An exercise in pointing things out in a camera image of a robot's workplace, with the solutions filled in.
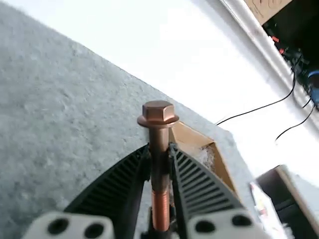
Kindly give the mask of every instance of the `hole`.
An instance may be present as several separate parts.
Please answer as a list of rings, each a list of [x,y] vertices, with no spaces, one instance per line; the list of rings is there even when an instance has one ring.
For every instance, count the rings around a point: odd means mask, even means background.
[[[104,226],[100,223],[94,223],[87,227],[84,236],[89,239],[98,238],[104,230]]]
[[[236,215],[232,219],[232,223],[234,226],[238,227],[247,227],[252,224],[251,220],[244,215]]]
[[[215,226],[209,221],[202,220],[196,224],[195,229],[198,233],[212,233],[215,231]]]
[[[48,232],[51,235],[58,235],[64,232],[69,225],[69,221],[66,218],[58,218],[51,222],[48,226]]]

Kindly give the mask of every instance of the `bolt head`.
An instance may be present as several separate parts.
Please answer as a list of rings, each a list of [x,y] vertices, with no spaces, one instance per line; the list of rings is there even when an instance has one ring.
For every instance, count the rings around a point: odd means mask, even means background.
[[[167,101],[150,101],[143,105],[146,121],[165,122],[175,117],[174,105]]]

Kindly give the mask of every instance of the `blue object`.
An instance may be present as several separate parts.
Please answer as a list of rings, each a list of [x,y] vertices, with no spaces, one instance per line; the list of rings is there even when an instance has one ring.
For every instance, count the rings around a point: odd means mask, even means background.
[[[308,78],[313,76],[313,75],[317,75],[319,74],[319,70],[316,70],[316,71],[311,71],[309,74],[308,74]]]
[[[316,105],[319,104],[319,88],[312,88],[310,97]]]

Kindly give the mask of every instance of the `gray carpet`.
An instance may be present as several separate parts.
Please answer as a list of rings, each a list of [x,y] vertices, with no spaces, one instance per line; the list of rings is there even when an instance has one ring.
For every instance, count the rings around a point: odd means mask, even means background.
[[[0,3],[0,238],[63,210],[102,172],[144,145],[136,119],[154,99],[215,139],[254,213],[253,180],[231,134],[84,46]],[[151,204],[144,188],[137,232]]]

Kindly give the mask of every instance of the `bolt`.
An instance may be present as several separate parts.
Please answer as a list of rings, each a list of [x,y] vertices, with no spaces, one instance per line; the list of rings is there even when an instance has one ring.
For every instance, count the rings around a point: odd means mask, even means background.
[[[143,114],[138,117],[138,124],[149,128],[153,226],[161,232],[169,228],[168,128],[178,120],[174,105],[167,101],[147,102],[143,105]]]

